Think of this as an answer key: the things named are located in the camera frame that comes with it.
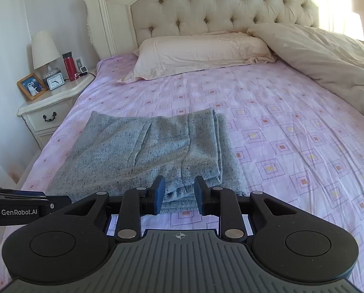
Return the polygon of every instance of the white nightstand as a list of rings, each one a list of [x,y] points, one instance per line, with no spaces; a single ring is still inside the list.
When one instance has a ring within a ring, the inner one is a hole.
[[[93,75],[87,74],[74,82],[67,80],[61,87],[47,91],[19,108],[17,115],[22,116],[41,149],[65,119],[78,96],[94,79]]]

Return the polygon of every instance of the folded gray cloth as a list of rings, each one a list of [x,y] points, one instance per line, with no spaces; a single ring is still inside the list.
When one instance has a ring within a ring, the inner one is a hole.
[[[197,209],[194,179],[247,195],[232,153],[226,120],[213,109],[174,117],[112,117],[92,112],[83,133],[48,187],[77,201],[97,191],[111,196],[166,178],[162,212]]]

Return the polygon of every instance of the black metal drawer pull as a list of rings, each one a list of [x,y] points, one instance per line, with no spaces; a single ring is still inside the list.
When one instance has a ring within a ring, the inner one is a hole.
[[[44,118],[45,122],[52,122],[52,121],[56,118],[57,113],[55,113],[55,112],[54,112],[54,113],[52,114],[52,116],[53,116],[53,119],[48,119],[48,120],[46,120],[46,116],[45,116],[45,115],[43,116],[43,118]]]

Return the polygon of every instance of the purple bed sheet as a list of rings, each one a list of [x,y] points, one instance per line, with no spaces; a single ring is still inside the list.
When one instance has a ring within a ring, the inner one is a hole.
[[[23,187],[46,191],[92,111],[116,117],[224,113],[250,191],[269,193],[348,230],[359,246],[350,281],[364,292],[364,116],[283,62],[117,85],[134,55],[99,62],[97,77],[43,149]],[[216,217],[145,217],[142,228],[215,228]],[[6,238],[16,227],[7,228]],[[10,281],[1,259],[0,288]]]

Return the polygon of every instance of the nightstand top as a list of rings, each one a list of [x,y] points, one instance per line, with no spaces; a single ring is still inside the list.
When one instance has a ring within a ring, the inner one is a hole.
[[[89,70],[89,73],[93,73],[94,75],[96,75],[95,72],[95,69]],[[62,100],[76,97],[77,95],[81,94],[94,79],[95,77],[93,75],[87,74],[86,76],[80,77],[73,82],[67,80],[64,85],[54,90],[48,90],[34,101],[27,101],[24,103],[19,108],[17,115],[21,116],[25,113],[34,112],[52,104],[56,104]]]

